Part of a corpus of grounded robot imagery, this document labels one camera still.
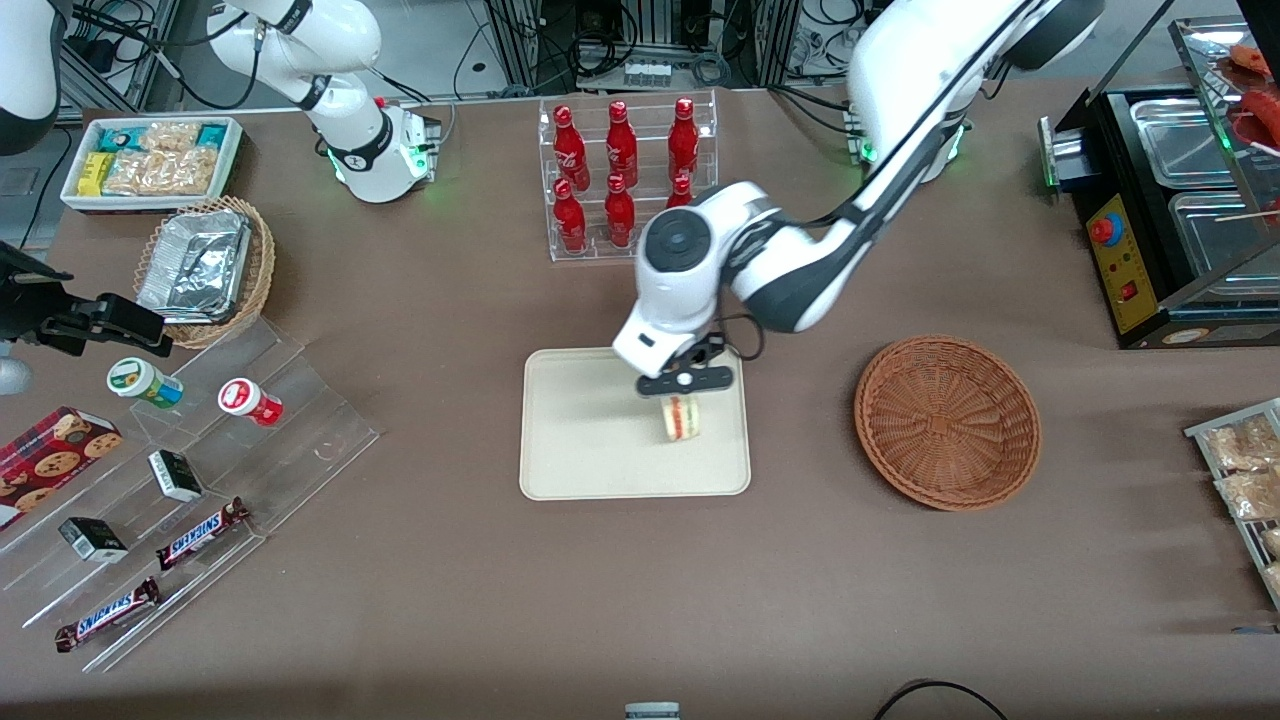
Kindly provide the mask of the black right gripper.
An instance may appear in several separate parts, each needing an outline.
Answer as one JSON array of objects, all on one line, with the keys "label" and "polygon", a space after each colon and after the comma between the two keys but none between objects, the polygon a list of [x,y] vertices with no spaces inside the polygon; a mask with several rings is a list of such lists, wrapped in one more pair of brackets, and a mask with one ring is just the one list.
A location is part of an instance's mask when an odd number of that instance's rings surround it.
[{"label": "black right gripper", "polygon": [[[74,275],[1,243],[1,338],[42,345],[69,356],[82,356],[93,338],[93,323],[77,310],[84,302],[64,288]],[[120,295],[100,295],[95,300],[95,336],[157,357],[169,357],[173,338],[165,332],[165,319]]]}]

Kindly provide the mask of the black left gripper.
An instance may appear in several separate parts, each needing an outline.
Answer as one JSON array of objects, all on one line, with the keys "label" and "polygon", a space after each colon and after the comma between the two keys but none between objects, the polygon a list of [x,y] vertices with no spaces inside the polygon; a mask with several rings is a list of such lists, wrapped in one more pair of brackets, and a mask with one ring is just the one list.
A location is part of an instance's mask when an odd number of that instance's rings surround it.
[{"label": "black left gripper", "polygon": [[730,389],[735,380],[733,370],[713,364],[727,346],[723,334],[708,334],[673,356],[657,378],[639,377],[637,393],[654,398]]}]

